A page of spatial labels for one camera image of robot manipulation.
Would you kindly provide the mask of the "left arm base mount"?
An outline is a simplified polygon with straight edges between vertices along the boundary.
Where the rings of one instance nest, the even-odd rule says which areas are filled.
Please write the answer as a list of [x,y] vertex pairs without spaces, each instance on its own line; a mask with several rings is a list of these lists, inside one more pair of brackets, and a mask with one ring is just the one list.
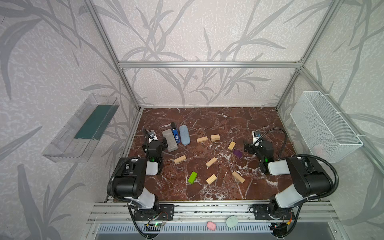
[[143,209],[134,211],[136,221],[149,221],[155,218],[157,221],[172,221],[175,213],[175,205],[159,204],[152,209]]

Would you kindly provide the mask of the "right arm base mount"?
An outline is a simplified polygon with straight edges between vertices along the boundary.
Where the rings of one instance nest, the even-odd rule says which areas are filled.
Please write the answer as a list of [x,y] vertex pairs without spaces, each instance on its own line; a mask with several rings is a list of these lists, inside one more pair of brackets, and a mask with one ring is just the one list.
[[253,204],[249,212],[254,215],[256,220],[282,220],[289,222],[296,219],[292,208],[282,209],[273,203]]

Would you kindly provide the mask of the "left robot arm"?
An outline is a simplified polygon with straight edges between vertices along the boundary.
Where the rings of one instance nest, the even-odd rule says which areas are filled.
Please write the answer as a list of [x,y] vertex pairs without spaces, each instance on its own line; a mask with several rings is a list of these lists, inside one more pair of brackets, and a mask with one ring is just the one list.
[[144,145],[145,157],[121,158],[107,185],[107,194],[128,207],[146,214],[160,212],[159,199],[145,188],[146,176],[160,175],[167,141],[152,140]]

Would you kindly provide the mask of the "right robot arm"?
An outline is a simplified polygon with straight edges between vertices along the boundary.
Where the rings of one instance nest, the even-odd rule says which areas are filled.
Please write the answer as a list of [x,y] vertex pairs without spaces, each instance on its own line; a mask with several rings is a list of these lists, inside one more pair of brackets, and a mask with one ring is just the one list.
[[293,183],[270,198],[267,205],[255,205],[258,217],[281,219],[287,217],[294,207],[332,195],[339,186],[336,169],[326,160],[308,154],[293,155],[275,161],[274,146],[269,141],[245,144],[244,151],[255,155],[259,167],[266,175],[289,175]]

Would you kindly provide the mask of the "wood block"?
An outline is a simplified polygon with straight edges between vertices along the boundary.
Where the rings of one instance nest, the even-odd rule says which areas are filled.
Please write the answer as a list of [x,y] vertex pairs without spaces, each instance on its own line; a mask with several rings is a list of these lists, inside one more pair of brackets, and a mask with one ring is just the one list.
[[215,174],[211,175],[208,179],[206,179],[207,184],[212,184],[217,180],[217,176]]
[[206,163],[206,167],[209,168],[210,166],[212,166],[214,163],[216,163],[218,161],[218,159],[216,157],[213,157],[211,160],[209,160],[207,163]]
[[208,140],[208,137],[201,137],[197,139],[197,143],[202,143]]
[[240,183],[244,183],[245,179],[237,172],[233,172],[232,176],[239,181]]
[[232,150],[235,148],[235,145],[236,145],[235,142],[231,142],[230,145],[228,146],[228,149],[229,149],[230,151],[232,151]]
[[183,155],[183,156],[181,156],[181,157],[175,159],[175,160],[174,160],[174,163],[175,163],[175,164],[179,164],[179,163],[185,161],[186,159],[187,159],[187,157],[186,157],[185,155]]
[[211,135],[211,141],[213,141],[213,142],[219,141],[220,139],[221,139],[221,137],[219,134]]

